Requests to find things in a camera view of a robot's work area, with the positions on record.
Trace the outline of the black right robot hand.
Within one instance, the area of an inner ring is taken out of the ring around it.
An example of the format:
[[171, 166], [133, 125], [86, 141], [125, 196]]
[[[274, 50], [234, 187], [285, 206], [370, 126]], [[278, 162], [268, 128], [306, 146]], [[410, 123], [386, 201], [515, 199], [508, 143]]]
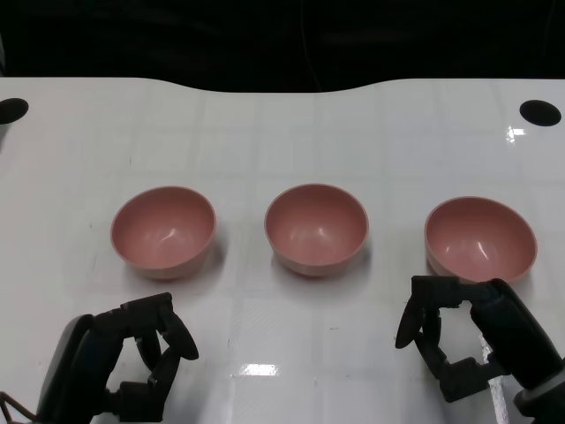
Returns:
[[[450, 363], [439, 347], [440, 310], [458, 308], [464, 301], [471, 303], [471, 319], [492, 349], [483, 365], [473, 358]], [[395, 347], [403, 349], [411, 342], [448, 402], [485, 390], [501, 375], [513, 375], [523, 388], [533, 390], [564, 369], [547, 333], [501, 279], [466, 284], [454, 276], [413, 276]]]

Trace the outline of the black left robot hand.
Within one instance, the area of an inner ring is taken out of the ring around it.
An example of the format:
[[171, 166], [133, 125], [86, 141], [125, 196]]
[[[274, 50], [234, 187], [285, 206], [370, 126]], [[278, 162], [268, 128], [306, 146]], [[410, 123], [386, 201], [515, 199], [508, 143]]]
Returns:
[[[124, 341], [133, 338], [150, 375], [145, 382], [107, 387]], [[67, 324], [41, 387], [40, 423], [88, 423], [101, 413], [122, 422], [160, 422], [181, 360], [196, 360], [197, 346], [165, 292], [84, 314]]]

